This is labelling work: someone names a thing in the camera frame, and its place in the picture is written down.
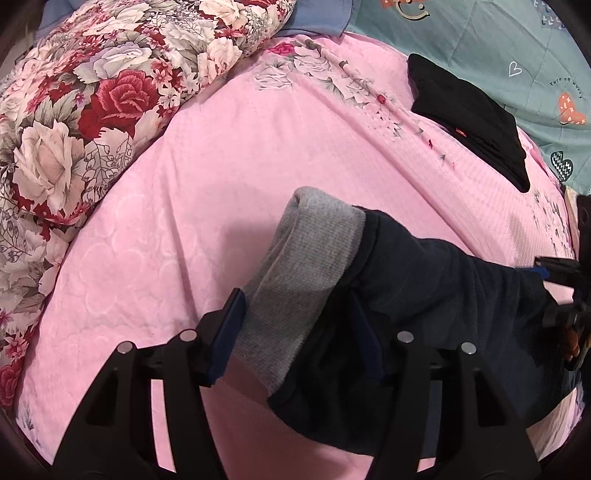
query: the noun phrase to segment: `pink bedsheet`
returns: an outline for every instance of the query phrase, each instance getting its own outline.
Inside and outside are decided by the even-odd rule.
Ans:
[[[527,194],[408,112],[405,56],[352,35],[317,39],[323,48],[296,38],[301,46],[283,39],[183,108],[72,245],[18,399],[19,425],[48,460],[114,347],[164,343],[219,308],[256,269],[299,186],[381,209],[414,235],[501,264],[573,257],[558,185],[524,134]],[[552,292],[559,300],[570,294]],[[364,477],[370,458],[291,431],[266,395],[235,359],[204,391],[230,479]],[[160,461],[172,468],[155,403]],[[532,433],[539,455],[564,441],[575,416],[571,395]]]

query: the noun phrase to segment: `black folded clothing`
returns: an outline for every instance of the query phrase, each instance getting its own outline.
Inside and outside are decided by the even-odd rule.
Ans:
[[[517,190],[529,191],[525,151],[513,115],[478,87],[415,53],[408,57],[408,76],[416,92],[414,113],[445,127]]]

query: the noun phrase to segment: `gray sock cuff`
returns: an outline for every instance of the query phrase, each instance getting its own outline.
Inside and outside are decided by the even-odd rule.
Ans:
[[[243,288],[247,311],[234,350],[272,393],[353,261],[364,226],[362,210],[312,187],[297,189],[287,204]]]

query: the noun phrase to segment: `black cloth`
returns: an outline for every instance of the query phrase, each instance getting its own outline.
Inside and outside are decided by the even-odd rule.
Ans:
[[[473,342],[528,426],[576,384],[576,374],[562,367],[556,333],[542,329],[543,310],[554,300],[537,273],[479,260],[446,241],[415,238],[385,213],[366,211],[352,264],[269,398],[275,414],[309,439],[374,455],[388,417],[392,388],[366,375],[347,320],[351,291],[382,335],[409,330],[446,349]],[[437,445],[440,391],[432,395],[424,457]]]
[[[408,77],[414,87],[414,113],[445,127],[517,190],[529,191],[526,155],[513,115],[478,87],[416,53],[408,57]]]

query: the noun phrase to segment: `orange heart print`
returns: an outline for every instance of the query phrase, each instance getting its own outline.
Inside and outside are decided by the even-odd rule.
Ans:
[[[577,111],[573,98],[569,93],[562,92],[558,99],[558,108],[560,109],[561,124],[584,125],[587,123],[587,117],[584,113]]]

